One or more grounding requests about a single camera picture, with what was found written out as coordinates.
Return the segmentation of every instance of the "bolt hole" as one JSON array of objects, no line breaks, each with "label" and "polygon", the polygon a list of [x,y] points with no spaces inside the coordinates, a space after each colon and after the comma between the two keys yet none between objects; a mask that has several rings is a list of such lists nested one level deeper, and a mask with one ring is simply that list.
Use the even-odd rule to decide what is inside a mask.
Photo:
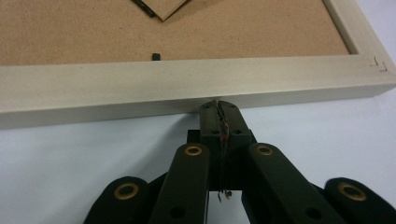
[{"label": "bolt hole", "polygon": [[183,206],[177,206],[171,209],[169,212],[172,218],[181,218],[186,216],[186,209]]},{"label": "bolt hole", "polygon": [[352,197],[360,197],[361,193],[351,187],[345,187],[344,191]]},{"label": "bolt hole", "polygon": [[366,194],[363,192],[363,190],[350,185],[348,183],[340,183],[338,185],[338,190],[346,197],[348,197],[351,200],[357,201],[357,202],[362,202],[367,199]]},{"label": "bolt hole", "polygon": [[134,193],[134,187],[132,186],[125,186],[122,189],[120,189],[120,195],[128,195]]},{"label": "bolt hole", "polygon": [[274,151],[270,147],[259,146],[257,150],[260,154],[264,156],[270,156],[274,153]]},{"label": "bolt hole", "polygon": [[184,152],[189,156],[198,156],[202,153],[202,150],[199,147],[187,147]]},{"label": "bolt hole", "polygon": [[242,131],[241,130],[233,130],[233,134],[241,134]]},{"label": "bolt hole", "polygon": [[305,210],[305,213],[307,216],[313,218],[313,219],[321,219],[322,218],[322,214],[320,213],[320,211],[314,207],[309,207]]},{"label": "bolt hole", "polygon": [[121,184],[114,190],[114,197],[118,200],[128,200],[133,198],[138,191],[139,187],[135,183]]}]

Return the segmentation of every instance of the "white wooden frame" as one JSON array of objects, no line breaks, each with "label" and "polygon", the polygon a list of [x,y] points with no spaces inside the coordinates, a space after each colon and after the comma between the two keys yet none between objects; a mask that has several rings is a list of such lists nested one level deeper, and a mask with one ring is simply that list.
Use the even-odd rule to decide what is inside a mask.
[{"label": "white wooden frame", "polygon": [[396,66],[355,0],[323,0],[345,56],[0,66],[0,129],[374,96]]}]

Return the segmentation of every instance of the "white surface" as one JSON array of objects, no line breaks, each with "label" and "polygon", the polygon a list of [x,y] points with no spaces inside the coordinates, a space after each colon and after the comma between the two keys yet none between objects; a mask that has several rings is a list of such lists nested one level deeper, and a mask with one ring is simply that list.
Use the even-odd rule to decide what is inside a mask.
[{"label": "white surface", "polygon": [[[396,2],[359,3],[395,62]],[[242,110],[258,140],[279,147],[309,181],[353,178],[393,206],[395,112],[396,90]],[[82,223],[108,183],[166,172],[187,130],[198,128],[192,114],[0,131],[0,223]],[[240,195],[223,204],[213,196],[208,223],[248,223]]]}]

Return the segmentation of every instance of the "cardboard piece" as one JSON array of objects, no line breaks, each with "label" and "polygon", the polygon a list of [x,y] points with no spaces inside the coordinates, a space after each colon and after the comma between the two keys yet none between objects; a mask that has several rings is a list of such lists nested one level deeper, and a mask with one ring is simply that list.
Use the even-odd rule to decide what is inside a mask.
[{"label": "cardboard piece", "polygon": [[187,0],[144,0],[143,2],[155,12],[158,18],[165,21],[186,1]]},{"label": "cardboard piece", "polygon": [[0,65],[342,55],[320,0],[193,0],[165,22],[132,1],[0,0]]}]

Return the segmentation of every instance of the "metal ring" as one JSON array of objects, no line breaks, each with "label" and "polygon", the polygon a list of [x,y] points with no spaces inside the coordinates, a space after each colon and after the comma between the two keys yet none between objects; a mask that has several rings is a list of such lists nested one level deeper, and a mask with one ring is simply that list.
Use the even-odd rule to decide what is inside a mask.
[{"label": "metal ring", "polygon": [[[348,192],[348,189],[351,189],[351,190],[355,191],[356,193]],[[345,183],[345,182],[340,183],[340,184],[338,185],[338,190],[339,190],[344,196],[346,196],[347,198],[349,198],[349,199],[351,199],[351,200],[353,200],[353,201],[362,202],[362,201],[365,201],[365,200],[367,199],[367,196],[366,196],[366,194],[363,192],[363,190],[361,190],[361,189],[359,189],[359,188],[357,188],[357,187],[355,187],[355,186],[353,186],[353,185],[350,185],[350,184],[348,184],[348,183]]]},{"label": "metal ring", "polygon": [[184,152],[189,156],[198,156],[202,153],[202,149],[200,147],[187,147]]},{"label": "metal ring", "polygon": [[274,150],[270,147],[258,146],[256,149],[263,156],[271,156],[274,153]]},{"label": "metal ring", "polygon": [[[132,188],[133,190],[129,193],[121,193],[121,191],[125,188]],[[138,191],[139,187],[135,183],[121,184],[116,188],[116,190],[114,190],[114,197],[119,200],[128,200],[133,198]]]}]

